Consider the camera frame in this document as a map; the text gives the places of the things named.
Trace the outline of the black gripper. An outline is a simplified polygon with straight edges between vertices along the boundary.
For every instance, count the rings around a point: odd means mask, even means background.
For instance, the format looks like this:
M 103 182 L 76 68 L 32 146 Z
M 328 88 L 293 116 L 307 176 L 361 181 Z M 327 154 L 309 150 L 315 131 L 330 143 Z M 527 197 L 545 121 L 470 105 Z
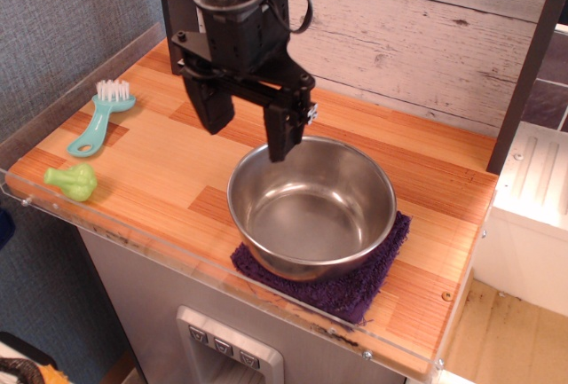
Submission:
M 216 135 L 234 117 L 233 97 L 264 109 L 271 162 L 284 161 L 316 115 L 313 77 L 288 54 L 294 29 L 285 0 L 245 10 L 204 10 L 202 33 L 178 31 L 185 90 L 201 125 Z

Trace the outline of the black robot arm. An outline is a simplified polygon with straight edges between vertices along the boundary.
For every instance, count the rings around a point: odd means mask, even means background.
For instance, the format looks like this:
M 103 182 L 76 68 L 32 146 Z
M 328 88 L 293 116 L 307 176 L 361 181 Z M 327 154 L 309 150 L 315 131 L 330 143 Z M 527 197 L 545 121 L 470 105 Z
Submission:
M 234 117 L 233 98 L 264 109 L 270 159 L 284 161 L 316 116 L 314 78 L 288 54 L 290 37 L 312 23 L 306 9 L 299 28 L 290 26 L 288 0 L 193 0 L 204 32 L 180 31 L 181 75 L 201 125 L 217 134 Z

